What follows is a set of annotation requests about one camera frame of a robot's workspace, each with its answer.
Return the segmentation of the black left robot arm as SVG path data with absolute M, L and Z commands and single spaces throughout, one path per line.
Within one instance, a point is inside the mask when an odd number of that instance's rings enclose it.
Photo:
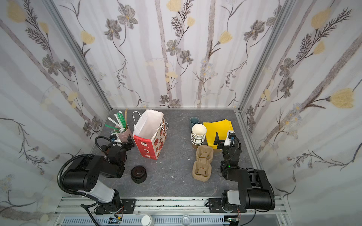
M 103 155 L 80 154 L 68 160 L 59 170 L 57 183 L 59 188 L 71 195 L 80 195 L 94 201 L 94 204 L 82 207 L 94 214 L 132 214 L 135 199 L 121 199 L 119 192 L 103 184 L 99 177 L 120 179 L 125 171 L 127 151 L 134 147 L 128 136 L 126 143 L 111 141 L 100 147 Z

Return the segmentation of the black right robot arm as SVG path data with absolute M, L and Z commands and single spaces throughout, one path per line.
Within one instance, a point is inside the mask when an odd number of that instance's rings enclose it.
M 225 139 L 218 133 L 214 145 L 222 150 L 223 160 L 219 173 L 227 181 L 236 182 L 238 189 L 224 190 L 221 198 L 210 198 L 206 203 L 211 213 L 245 213 L 247 210 L 268 212 L 276 206 L 275 193 L 264 170 L 242 168 L 240 140 L 235 132 L 228 131 Z

